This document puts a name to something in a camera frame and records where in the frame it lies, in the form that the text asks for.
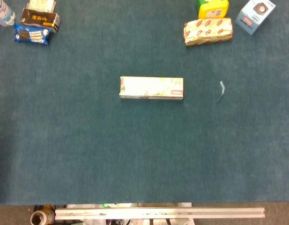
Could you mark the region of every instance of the small paper piece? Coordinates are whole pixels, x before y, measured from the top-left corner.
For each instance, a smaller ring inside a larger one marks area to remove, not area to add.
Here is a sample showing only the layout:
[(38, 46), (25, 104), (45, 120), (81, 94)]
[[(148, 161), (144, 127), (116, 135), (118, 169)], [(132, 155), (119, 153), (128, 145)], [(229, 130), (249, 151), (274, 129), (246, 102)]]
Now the small paper piece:
[(222, 81), (220, 81), (220, 84), (221, 84), (221, 87), (222, 87), (222, 92), (221, 92), (221, 95), (220, 95), (219, 99), (217, 100), (217, 102), (221, 99), (221, 97), (222, 97), (223, 94), (224, 94), (224, 90), (225, 90), (225, 87), (224, 87), (224, 84), (223, 84)]

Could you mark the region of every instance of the gift-wrapped box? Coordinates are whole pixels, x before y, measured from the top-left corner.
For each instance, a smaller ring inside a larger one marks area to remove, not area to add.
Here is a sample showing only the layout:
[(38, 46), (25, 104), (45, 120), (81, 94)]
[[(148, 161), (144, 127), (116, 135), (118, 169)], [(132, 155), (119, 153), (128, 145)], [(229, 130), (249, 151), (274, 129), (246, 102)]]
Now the gift-wrapped box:
[(201, 45), (231, 40), (233, 23), (230, 18), (206, 18), (185, 23), (185, 45)]
[(183, 78), (120, 77), (121, 98), (183, 99)]

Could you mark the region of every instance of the black box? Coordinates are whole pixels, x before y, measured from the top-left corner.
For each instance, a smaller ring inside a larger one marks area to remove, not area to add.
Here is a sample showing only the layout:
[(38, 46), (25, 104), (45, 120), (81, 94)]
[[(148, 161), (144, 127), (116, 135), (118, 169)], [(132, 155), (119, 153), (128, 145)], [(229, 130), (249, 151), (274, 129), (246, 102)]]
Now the black box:
[(24, 8), (20, 23), (25, 26), (52, 28), (52, 31), (57, 33), (61, 20), (57, 13), (38, 12)]

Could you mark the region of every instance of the tape roll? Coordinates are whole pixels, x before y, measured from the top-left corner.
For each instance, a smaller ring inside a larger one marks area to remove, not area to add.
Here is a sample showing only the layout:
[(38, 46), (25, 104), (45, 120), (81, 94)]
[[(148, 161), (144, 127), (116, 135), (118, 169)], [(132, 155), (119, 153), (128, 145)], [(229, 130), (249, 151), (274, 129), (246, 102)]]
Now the tape roll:
[(31, 225), (47, 225), (54, 222), (54, 212), (50, 209), (37, 210), (30, 217)]

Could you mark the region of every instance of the plastic bottle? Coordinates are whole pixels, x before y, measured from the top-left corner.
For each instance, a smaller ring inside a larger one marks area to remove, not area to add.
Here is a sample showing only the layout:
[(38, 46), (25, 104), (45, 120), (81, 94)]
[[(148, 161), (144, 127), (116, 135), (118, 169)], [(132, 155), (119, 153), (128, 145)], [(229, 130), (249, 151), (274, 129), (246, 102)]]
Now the plastic bottle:
[(15, 20), (14, 11), (3, 1), (0, 0), (0, 25), (6, 27), (13, 25)]

